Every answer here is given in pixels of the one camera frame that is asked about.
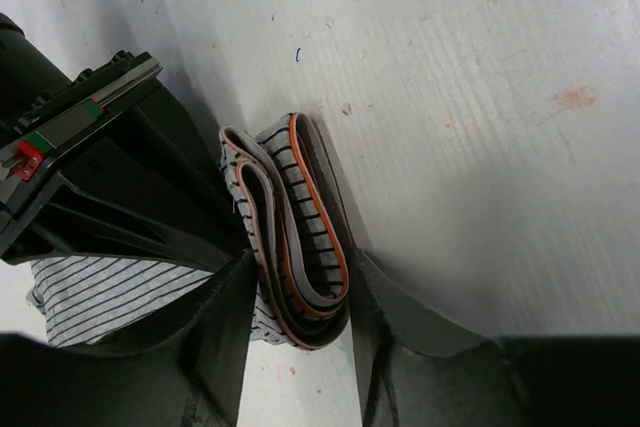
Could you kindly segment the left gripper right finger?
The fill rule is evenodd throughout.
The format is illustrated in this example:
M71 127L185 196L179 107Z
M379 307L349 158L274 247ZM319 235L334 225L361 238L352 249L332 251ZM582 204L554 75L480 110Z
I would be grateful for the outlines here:
M366 426L635 426L635 336L476 334L426 308L363 251L351 324Z

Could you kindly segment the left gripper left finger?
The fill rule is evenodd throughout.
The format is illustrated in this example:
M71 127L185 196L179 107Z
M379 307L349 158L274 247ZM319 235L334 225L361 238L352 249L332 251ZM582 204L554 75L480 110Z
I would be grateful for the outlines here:
M92 345L1 337L4 426L233 426L257 287L245 251Z

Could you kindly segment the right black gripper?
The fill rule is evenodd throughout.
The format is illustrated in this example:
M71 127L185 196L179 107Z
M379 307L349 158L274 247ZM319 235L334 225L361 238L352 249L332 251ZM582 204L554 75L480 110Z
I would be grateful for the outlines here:
M153 80L161 71L120 51L1 115L3 261L92 254L214 272L247 249L194 121Z

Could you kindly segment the grey striped underwear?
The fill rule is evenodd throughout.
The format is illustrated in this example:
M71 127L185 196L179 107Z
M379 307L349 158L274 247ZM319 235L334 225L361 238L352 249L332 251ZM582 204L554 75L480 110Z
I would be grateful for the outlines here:
M220 171L259 268L254 341L317 350L348 320L349 232L311 119L283 116L258 135L220 130ZM167 262L53 257L32 263L28 302L50 344L94 344L202 286L209 274Z

